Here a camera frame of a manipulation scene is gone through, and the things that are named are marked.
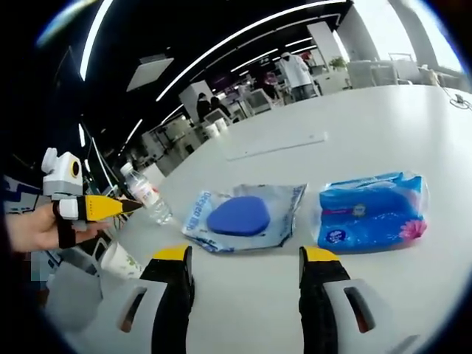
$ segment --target person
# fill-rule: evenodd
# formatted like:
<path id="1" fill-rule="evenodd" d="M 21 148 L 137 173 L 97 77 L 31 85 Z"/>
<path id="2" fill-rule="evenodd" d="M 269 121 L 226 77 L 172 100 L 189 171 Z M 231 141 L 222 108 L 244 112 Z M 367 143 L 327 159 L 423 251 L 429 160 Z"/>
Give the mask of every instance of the person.
<path id="1" fill-rule="evenodd" d="M 256 82 L 254 83 L 255 89 L 262 89 L 264 90 L 265 94 L 267 94 L 271 99 L 278 100 L 279 95 L 275 90 L 274 86 L 270 83 L 267 83 L 267 74 L 259 74 L 256 77 Z"/>
<path id="2" fill-rule="evenodd" d="M 200 119 L 200 123 L 204 121 L 204 117 L 212 111 L 212 106 L 208 102 L 207 96 L 201 92 L 198 95 L 197 101 L 197 114 L 198 118 Z"/>
<path id="3" fill-rule="evenodd" d="M 58 225 L 52 203 L 40 206 L 29 214 L 6 215 L 5 219 L 12 251 L 26 253 L 59 248 Z M 75 232 L 76 243 L 90 240 L 108 227 L 108 223 L 88 223 L 87 230 Z"/>
<path id="4" fill-rule="evenodd" d="M 280 69 L 292 90 L 295 101 L 306 100 L 315 95 L 310 70 L 303 59 L 288 52 L 282 53 L 280 57 Z"/>
<path id="5" fill-rule="evenodd" d="M 210 102 L 212 104 L 212 111 L 214 111 L 215 109 L 220 109 L 223 113 L 225 113 L 228 118 L 231 118 L 231 113 L 229 113 L 229 109 L 223 103 L 221 103 L 218 97 L 213 96 Z"/>

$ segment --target white pillar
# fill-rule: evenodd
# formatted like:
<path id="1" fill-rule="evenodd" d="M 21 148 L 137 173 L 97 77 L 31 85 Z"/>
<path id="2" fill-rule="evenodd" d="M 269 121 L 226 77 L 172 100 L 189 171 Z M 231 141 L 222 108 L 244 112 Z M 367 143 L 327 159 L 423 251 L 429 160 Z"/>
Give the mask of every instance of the white pillar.
<path id="1" fill-rule="evenodd" d="M 337 32 L 351 61 L 379 59 L 372 37 L 354 5 L 347 12 Z"/>
<path id="2" fill-rule="evenodd" d="M 328 71 L 332 71 L 333 68 L 330 67 L 330 61 L 334 58 L 342 57 L 342 55 L 329 26 L 326 22 L 318 22 L 316 24 L 309 24 L 307 28 L 318 46 Z"/>
<path id="3" fill-rule="evenodd" d="M 311 51 L 311 56 L 313 57 L 313 60 L 315 61 L 316 65 L 324 65 L 325 61 L 323 60 L 322 54 L 319 52 L 318 48 L 315 48 Z"/>
<path id="4" fill-rule="evenodd" d="M 178 96 L 185 109 L 189 113 L 190 119 L 194 123 L 199 121 L 197 113 L 197 100 L 198 95 L 202 92 L 208 97 L 208 100 L 213 96 L 212 90 L 208 87 L 207 82 L 205 81 L 191 84 Z"/>

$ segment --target window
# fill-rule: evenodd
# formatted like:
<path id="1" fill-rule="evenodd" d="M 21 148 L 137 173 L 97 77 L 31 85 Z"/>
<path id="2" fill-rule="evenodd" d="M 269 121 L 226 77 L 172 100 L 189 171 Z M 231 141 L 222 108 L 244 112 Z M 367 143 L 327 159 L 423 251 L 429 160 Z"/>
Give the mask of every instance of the window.
<path id="1" fill-rule="evenodd" d="M 354 6 L 369 31 L 379 59 L 391 60 L 403 55 L 416 61 L 412 43 L 388 0 L 355 0 Z"/>
<path id="2" fill-rule="evenodd" d="M 342 58 L 344 59 L 344 61 L 346 63 L 349 63 L 349 61 L 350 61 L 349 60 L 349 55 L 347 54 L 347 50 L 344 47 L 344 44 L 342 43 L 337 31 L 333 31 L 333 36 L 334 36 L 334 40 L 338 44 L 339 50 L 341 51 Z"/>
<path id="3" fill-rule="evenodd" d="M 420 19 L 421 24 L 429 37 L 429 41 L 433 46 L 434 54 L 436 55 L 439 66 L 457 72 L 463 71 L 456 53 L 454 53 L 451 45 L 441 33 L 440 27 L 442 27 L 442 25 L 437 20 L 435 14 L 433 14 L 433 12 L 419 0 L 407 0 L 406 4 L 416 12 Z"/>

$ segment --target ceiling light strip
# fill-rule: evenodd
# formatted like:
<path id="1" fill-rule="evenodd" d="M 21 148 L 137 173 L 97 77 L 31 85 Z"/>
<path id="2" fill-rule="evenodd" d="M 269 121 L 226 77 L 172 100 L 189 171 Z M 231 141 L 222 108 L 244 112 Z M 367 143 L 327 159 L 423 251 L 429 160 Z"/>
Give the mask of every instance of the ceiling light strip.
<path id="1" fill-rule="evenodd" d="M 105 177 L 106 177 L 106 181 L 108 182 L 108 185 L 113 188 L 113 184 L 111 184 L 111 181 L 110 181 L 110 177 L 108 177 L 108 174 L 105 170 L 105 166 L 103 166 L 103 161 L 102 161 L 102 158 L 100 156 L 100 153 L 98 152 L 98 148 L 97 148 L 97 144 L 95 144 L 95 138 L 91 138 L 91 142 L 93 143 L 94 145 L 94 148 L 95 148 L 95 153 L 97 154 L 97 157 L 98 157 L 98 162 L 100 163 L 100 166 L 103 170 L 103 173 L 105 174 Z"/>
<path id="2" fill-rule="evenodd" d="M 87 68 L 89 67 L 91 49 L 94 46 L 98 29 L 100 28 L 100 25 L 102 24 L 102 21 L 105 18 L 105 15 L 108 9 L 110 8 L 110 5 L 112 2 L 113 0 L 103 0 L 102 4 L 100 5 L 100 8 L 97 11 L 97 14 L 95 15 L 94 21 L 91 24 L 90 31 L 88 31 L 86 45 L 83 48 L 82 62 L 80 63 L 80 76 L 82 77 L 82 80 L 84 81 L 86 80 L 86 74 L 87 74 Z"/>
<path id="3" fill-rule="evenodd" d="M 300 39 L 299 41 L 294 41 L 292 43 L 286 44 L 285 46 L 294 46 L 295 44 L 306 42 L 306 41 L 311 41 L 312 37 L 305 38 L 305 39 Z"/>
<path id="4" fill-rule="evenodd" d="M 167 87 L 164 88 L 164 90 L 162 90 L 161 94 L 156 98 L 156 101 L 160 101 L 160 99 L 163 98 L 163 96 L 172 88 L 172 86 L 174 86 L 186 73 L 188 73 L 193 67 L 195 67 L 198 63 L 200 63 L 204 58 L 206 58 L 207 56 L 212 54 L 215 50 L 217 50 L 217 49 L 221 48 L 222 46 L 224 46 L 226 43 L 228 43 L 228 42 L 232 41 L 233 39 L 235 39 L 236 37 L 242 35 L 243 33 L 247 32 L 249 30 L 252 30 L 253 28 L 255 28 L 257 26 L 260 26 L 261 24 L 264 24 L 265 22 L 271 21 L 275 18 L 279 18 L 280 16 L 284 16 L 284 15 L 287 15 L 289 13 L 294 13 L 296 11 L 309 9 L 311 7 L 318 7 L 318 6 L 329 5 L 329 4 L 340 4 L 340 3 L 345 3 L 345 2 L 346 2 L 346 0 L 324 0 L 324 1 L 318 1 L 318 2 L 314 2 L 314 3 L 310 3 L 310 4 L 303 4 L 303 5 L 300 5 L 300 6 L 297 6 L 297 7 L 292 7 L 291 9 L 280 11 L 279 13 L 275 13 L 273 15 L 270 15 L 266 18 L 263 18 L 259 21 L 254 22 L 253 24 L 250 24 L 250 25 L 240 29 L 239 31 L 237 31 L 237 32 L 233 33 L 232 35 L 230 35 L 230 36 L 226 37 L 225 39 L 223 39 L 220 43 L 218 43 L 215 46 L 213 46 L 212 48 L 208 49 L 204 54 L 202 54 L 200 57 L 198 57 L 196 60 L 194 60 L 187 68 L 182 70 L 182 72 L 179 75 L 177 75 L 174 78 L 174 80 L 172 80 L 169 83 L 169 85 L 167 85 Z"/>
<path id="5" fill-rule="evenodd" d="M 315 49 L 315 48 L 318 48 L 318 46 L 307 46 L 306 48 L 301 48 L 301 49 L 293 51 L 292 54 L 304 52 L 305 50 L 310 50 L 310 49 Z"/>
<path id="6" fill-rule="evenodd" d="M 134 132 L 138 129 L 138 127 L 141 125 L 142 119 L 139 120 L 138 124 L 134 127 L 134 129 L 131 131 L 130 135 L 128 135 L 128 138 L 126 139 L 125 145 L 130 141 L 131 137 L 133 136 Z"/>
<path id="7" fill-rule="evenodd" d="M 339 22 L 339 19 L 341 18 L 341 14 L 339 14 L 339 13 L 334 13 L 334 14 L 331 14 L 331 15 L 323 15 L 322 18 L 334 17 L 334 16 L 338 16 L 337 22 Z M 280 30 L 284 30 L 285 28 L 289 28 L 289 27 L 295 26 L 295 25 L 297 25 L 297 24 L 303 24 L 303 23 L 306 23 L 306 22 L 312 22 L 312 21 L 319 20 L 319 19 L 320 19 L 319 16 L 306 18 L 305 20 L 301 20 L 301 21 L 297 21 L 297 22 L 292 22 L 292 23 L 290 23 L 290 24 L 286 24 L 286 25 L 283 26 L 283 27 L 278 27 L 278 28 L 276 28 L 276 29 L 273 29 L 272 31 L 269 31 L 269 32 L 264 33 L 263 35 L 258 35 L 256 38 L 252 38 L 250 41 L 247 41 L 247 42 L 241 44 L 240 46 L 238 46 L 237 48 L 234 48 L 232 51 L 227 52 L 225 55 L 220 56 L 218 59 L 216 59 L 216 60 L 213 61 L 211 64 L 209 64 L 209 65 L 205 68 L 205 70 L 208 69 L 209 67 L 215 65 L 215 64 L 216 64 L 218 61 L 220 61 L 221 59 L 224 59 L 224 58 L 227 57 L 228 55 L 230 55 L 230 54 L 232 54 L 232 53 L 238 51 L 239 49 L 241 49 L 241 48 L 247 46 L 248 44 L 250 44 L 250 43 L 252 43 L 252 42 L 254 42 L 254 41 L 258 40 L 258 39 L 261 39 L 261 38 L 263 38 L 263 37 L 266 37 L 267 35 L 274 34 L 274 33 L 278 32 L 278 31 L 280 31 Z M 199 72 L 197 75 L 195 75 L 195 76 L 193 77 L 193 79 L 191 79 L 190 82 L 194 81 L 202 72 L 204 72 L 204 70 L 202 70 L 202 71 Z"/>
<path id="8" fill-rule="evenodd" d="M 82 125 L 79 123 L 79 137 L 80 137 L 80 146 L 83 148 L 86 146 L 86 136 L 83 132 Z"/>
<path id="9" fill-rule="evenodd" d="M 244 67 L 244 66 L 246 66 L 246 65 L 248 65 L 248 64 L 250 64 L 250 63 L 253 63 L 253 62 L 255 62 L 255 61 L 258 61 L 259 59 L 264 58 L 264 57 L 266 57 L 266 56 L 269 55 L 269 54 L 275 53 L 277 50 L 278 50 L 277 48 L 276 48 L 276 49 L 272 49 L 272 50 L 269 50 L 268 52 L 266 52 L 266 53 L 264 53 L 264 54 L 261 54 L 261 55 L 255 57 L 255 58 L 252 58 L 251 60 L 246 61 L 244 64 L 241 64 L 241 65 L 239 65 L 239 66 L 236 66 L 234 69 L 231 69 L 231 72 L 235 72 L 236 70 L 241 69 L 242 67 Z"/>
<path id="10" fill-rule="evenodd" d="M 161 125 L 163 125 L 164 123 L 166 123 L 166 121 L 171 118 L 171 116 L 173 116 L 180 108 L 184 107 L 184 105 L 180 105 L 179 107 L 177 107 L 176 109 L 174 109 L 167 117 L 164 118 L 164 120 L 162 121 L 161 124 L 158 125 L 158 127 L 160 127 Z"/>

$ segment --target finger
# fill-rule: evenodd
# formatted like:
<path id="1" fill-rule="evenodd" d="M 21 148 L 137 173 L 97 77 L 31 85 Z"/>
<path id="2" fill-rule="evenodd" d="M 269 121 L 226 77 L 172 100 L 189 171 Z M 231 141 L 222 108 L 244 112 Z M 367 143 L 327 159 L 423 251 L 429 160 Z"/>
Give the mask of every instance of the finger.
<path id="1" fill-rule="evenodd" d="M 99 230 L 107 229 L 108 227 L 110 227 L 110 223 L 106 223 L 106 222 L 103 222 L 103 221 L 100 221 L 100 222 L 97 222 L 97 223 L 87 223 L 87 230 L 99 231 Z M 72 226 L 72 228 L 76 232 L 83 232 L 83 230 L 77 230 L 77 228 L 75 226 Z"/>
<path id="2" fill-rule="evenodd" d="M 88 229 L 87 231 L 77 231 L 75 232 L 75 243 L 81 243 L 83 241 L 90 240 L 97 236 L 98 230 Z"/>
<path id="3" fill-rule="evenodd" d="M 110 227 L 108 223 L 88 223 L 86 231 L 76 231 L 75 232 L 75 242 L 81 243 L 83 241 L 90 240 L 97 236 L 100 230 L 104 230 Z"/>

